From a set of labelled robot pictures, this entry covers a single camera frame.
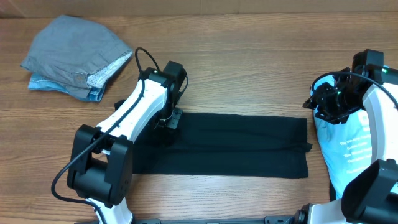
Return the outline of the black t-shirt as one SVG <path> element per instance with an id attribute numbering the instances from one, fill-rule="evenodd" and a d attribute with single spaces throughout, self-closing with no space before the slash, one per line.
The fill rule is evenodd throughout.
<path id="1" fill-rule="evenodd" d="M 132 171 L 300 179 L 311 148 L 305 118 L 183 113 L 176 129 L 140 133 Z"/>

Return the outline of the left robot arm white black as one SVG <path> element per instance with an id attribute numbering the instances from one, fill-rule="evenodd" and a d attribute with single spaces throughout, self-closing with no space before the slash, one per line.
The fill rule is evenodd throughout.
<path id="1" fill-rule="evenodd" d="M 126 194 L 134 141 L 151 122 L 166 130 L 177 128 L 182 110 L 176 105 L 187 83 L 187 73 L 177 62 L 169 61 L 163 71 L 147 68 L 109 118 L 76 132 L 67 185 L 93 207 L 98 223 L 133 222 Z"/>

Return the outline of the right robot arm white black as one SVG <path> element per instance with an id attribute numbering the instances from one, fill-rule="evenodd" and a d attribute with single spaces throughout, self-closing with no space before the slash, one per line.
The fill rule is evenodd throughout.
<path id="1" fill-rule="evenodd" d="M 351 67 L 316 78 L 310 98 L 331 200 L 299 210 L 295 223 L 397 222 L 397 70 L 364 50 Z"/>

